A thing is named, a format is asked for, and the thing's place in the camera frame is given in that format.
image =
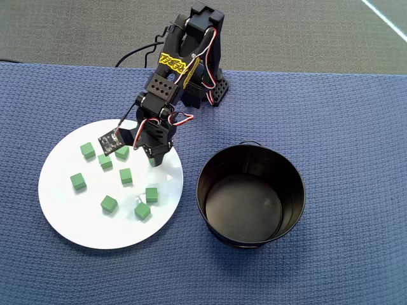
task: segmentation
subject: yellow sticker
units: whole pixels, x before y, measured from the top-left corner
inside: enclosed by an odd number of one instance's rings
[[[179,74],[184,74],[187,70],[184,71],[186,64],[181,61],[181,59],[173,58],[166,53],[161,53],[160,64],[169,66],[172,70],[178,72]]]
[[[197,57],[197,58],[195,59],[195,63],[193,64],[193,67],[192,67],[192,69],[190,70],[190,73],[188,73],[188,75],[186,76],[186,79],[184,80],[184,89],[185,89],[186,85],[188,85],[188,83],[189,83],[189,81],[190,81],[190,79],[191,79],[193,73],[194,73],[195,70],[197,69],[198,65],[199,65],[199,57]]]

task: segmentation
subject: red and white wire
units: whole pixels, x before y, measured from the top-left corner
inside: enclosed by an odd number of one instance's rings
[[[206,97],[208,98],[209,103],[213,106],[214,105],[214,98],[212,97],[212,90],[206,93]]]
[[[116,127],[116,131],[114,132],[114,136],[115,136],[115,137],[117,137],[117,135],[119,134],[120,125],[121,125],[121,124],[117,125],[117,127]]]
[[[214,89],[216,87],[216,82],[215,82],[214,76],[212,75],[212,73],[210,72],[210,70],[208,68],[208,56],[209,56],[210,49],[212,48],[213,41],[215,40],[216,34],[217,34],[217,31],[214,28],[214,37],[212,38],[212,41],[210,42],[208,52],[206,52],[206,56],[205,56],[206,71],[208,72],[209,78],[212,81],[213,86],[209,86],[209,85],[205,84],[204,82],[202,82],[202,84],[208,89]]]
[[[137,149],[135,145],[137,144],[137,141],[139,140],[139,137],[140,137],[142,128],[144,127],[144,124],[147,123],[147,121],[156,121],[158,124],[160,124],[160,120],[159,120],[159,119],[156,119],[156,118],[144,119],[144,120],[140,123],[139,130],[138,130],[137,133],[135,134],[135,138],[134,138],[134,142],[133,142],[133,149]]]
[[[185,69],[183,70],[183,72],[178,76],[177,80],[174,81],[174,84],[177,84],[179,82],[179,80],[182,78],[182,76],[184,75],[185,71],[187,71],[191,65],[193,64],[193,62],[195,61],[195,59],[197,59],[199,56],[201,56],[202,54],[204,54],[207,50],[209,50],[210,46],[212,46],[212,43],[215,40],[216,37],[216,29],[211,27],[211,29],[214,30],[214,35],[212,36],[212,39],[210,40],[210,43],[208,44],[208,46],[204,49],[204,51],[202,51],[201,53],[199,53],[198,55],[195,55],[195,57],[191,60],[191,62],[185,67]]]
[[[188,121],[191,121],[192,119],[193,119],[193,114],[188,114],[188,113],[184,113],[184,112],[180,112],[180,113],[182,113],[183,115],[185,115],[186,116],[186,119],[184,119],[184,120],[182,120],[182,121],[180,121],[180,122],[177,122],[177,123],[172,123],[171,122],[171,116],[172,116],[172,114],[168,117],[168,123],[170,123],[170,125],[174,125],[174,126],[179,126],[179,125],[182,125],[182,124],[184,124],[184,123],[186,123],[186,122],[188,122]]]

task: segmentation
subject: black cable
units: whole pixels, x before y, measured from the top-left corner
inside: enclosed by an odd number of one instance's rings
[[[120,125],[123,123],[123,121],[127,118],[128,114],[129,114],[130,111],[133,109],[134,105],[135,105],[135,102],[130,106],[130,108],[128,108],[128,111],[125,113],[125,115],[121,117],[118,126],[120,126]]]
[[[22,62],[17,62],[16,60],[0,58],[0,62],[12,62],[13,64],[22,64]]]
[[[131,51],[130,53],[126,54],[125,56],[123,56],[118,61],[118,63],[115,65],[115,68],[117,68],[127,57],[133,55],[134,53],[140,52],[140,51],[142,51],[142,50],[144,50],[146,48],[149,48],[150,46],[158,46],[159,44],[163,44],[163,43],[161,43],[161,42],[159,42],[159,43],[150,43],[150,44],[147,44],[146,46],[142,46],[141,48],[138,48],[137,50]]]
[[[158,38],[159,38],[159,37],[160,37],[160,38],[163,38],[163,37],[165,36],[165,34],[167,33],[167,31],[168,31],[168,27],[165,27],[165,29],[164,29],[164,31],[163,31],[163,34],[162,34],[162,35],[156,35],[154,41],[155,41],[155,42],[158,42]],[[148,56],[149,54],[154,53],[156,49],[157,49],[157,46],[154,46],[153,51],[150,51],[150,52],[147,52],[147,53],[146,53],[146,56],[144,57],[144,68],[147,67],[147,56]]]

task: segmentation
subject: white line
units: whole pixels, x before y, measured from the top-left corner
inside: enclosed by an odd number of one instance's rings
[[[400,36],[401,38],[403,38],[404,41],[407,42],[407,36],[406,36],[403,32],[401,32],[401,31],[399,30],[399,28],[396,27],[389,19],[387,19],[387,17],[386,17],[385,15],[383,15],[382,13],[380,13],[380,11],[379,11],[377,8],[375,8],[372,4],[370,4],[368,0],[362,0],[362,2],[363,2],[364,4],[366,4],[367,6],[369,6],[370,9],[376,13],[376,15],[378,15],[389,27],[391,27],[391,28],[394,30],[394,32],[396,32],[397,34],[399,34],[399,36]]]

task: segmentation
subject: black bucket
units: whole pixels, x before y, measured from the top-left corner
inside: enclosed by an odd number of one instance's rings
[[[247,142],[215,154],[198,178],[199,210],[227,245],[256,248],[288,233],[299,221],[305,188],[281,154]]]

